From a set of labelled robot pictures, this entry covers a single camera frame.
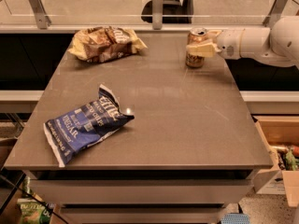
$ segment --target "snack bag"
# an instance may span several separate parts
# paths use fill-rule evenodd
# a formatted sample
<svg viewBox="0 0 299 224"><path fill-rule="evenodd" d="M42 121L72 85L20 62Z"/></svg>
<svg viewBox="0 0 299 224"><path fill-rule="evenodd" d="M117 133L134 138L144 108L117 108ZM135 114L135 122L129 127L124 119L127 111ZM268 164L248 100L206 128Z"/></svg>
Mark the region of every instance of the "snack bag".
<svg viewBox="0 0 299 224"><path fill-rule="evenodd" d="M49 224L51 214L47 208L33 199L18 199L17 205L21 209L19 224ZM53 209L53 204L46 204Z"/></svg>
<svg viewBox="0 0 299 224"><path fill-rule="evenodd" d="M88 63L104 63L146 47L132 29L96 27L75 33L68 51Z"/></svg>
<svg viewBox="0 0 299 224"><path fill-rule="evenodd" d="M101 85L98 100L48 120L44 131L59 167L65 167L82 149L102 142L133 118L120 112L112 91Z"/></svg>

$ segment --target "metal post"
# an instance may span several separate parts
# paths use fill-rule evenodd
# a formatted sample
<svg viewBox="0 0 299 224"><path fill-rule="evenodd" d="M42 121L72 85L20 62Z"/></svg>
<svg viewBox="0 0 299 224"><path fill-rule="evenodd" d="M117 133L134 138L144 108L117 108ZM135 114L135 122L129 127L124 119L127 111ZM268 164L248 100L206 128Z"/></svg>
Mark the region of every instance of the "metal post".
<svg viewBox="0 0 299 224"><path fill-rule="evenodd" d="M288 0L275 0L269 15L263 21L263 25L272 28L274 24L281 18L282 11Z"/></svg>
<svg viewBox="0 0 299 224"><path fill-rule="evenodd" d="M39 29L47 29L50 26L50 18L47 16L41 0L29 0L36 17L36 25Z"/></svg>
<svg viewBox="0 0 299 224"><path fill-rule="evenodd" d="M152 29L161 30L163 25L163 0L152 0Z"/></svg>

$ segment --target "brown snack bag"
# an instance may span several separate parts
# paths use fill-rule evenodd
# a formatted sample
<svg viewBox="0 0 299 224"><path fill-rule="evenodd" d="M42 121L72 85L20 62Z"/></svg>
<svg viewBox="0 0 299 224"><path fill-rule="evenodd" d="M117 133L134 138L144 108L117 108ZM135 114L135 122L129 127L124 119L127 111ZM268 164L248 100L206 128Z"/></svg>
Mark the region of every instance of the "brown snack bag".
<svg viewBox="0 0 299 224"><path fill-rule="evenodd" d="M88 63L104 63L136 54L146 47L132 29L96 27L75 33L68 51Z"/></svg>

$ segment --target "can lid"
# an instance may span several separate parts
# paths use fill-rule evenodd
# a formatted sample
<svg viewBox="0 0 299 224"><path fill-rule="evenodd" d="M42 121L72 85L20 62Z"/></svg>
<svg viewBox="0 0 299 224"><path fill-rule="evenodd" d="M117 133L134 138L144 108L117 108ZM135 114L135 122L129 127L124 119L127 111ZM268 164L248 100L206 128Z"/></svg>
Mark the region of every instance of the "can lid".
<svg viewBox="0 0 299 224"><path fill-rule="evenodd" d="M206 28L203 27L193 27L190 30L192 35L205 35L206 34Z"/></svg>

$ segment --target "countertop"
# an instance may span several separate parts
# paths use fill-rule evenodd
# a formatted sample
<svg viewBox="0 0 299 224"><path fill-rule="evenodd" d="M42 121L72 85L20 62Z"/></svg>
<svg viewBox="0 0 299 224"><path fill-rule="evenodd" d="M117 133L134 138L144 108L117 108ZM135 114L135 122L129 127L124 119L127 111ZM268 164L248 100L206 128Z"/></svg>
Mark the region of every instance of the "countertop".
<svg viewBox="0 0 299 224"><path fill-rule="evenodd" d="M110 63L66 52L5 166L58 170L43 123L97 99L104 84L135 119L67 170L260 169L272 162L225 60L185 65L187 33L141 32L148 48Z"/></svg>

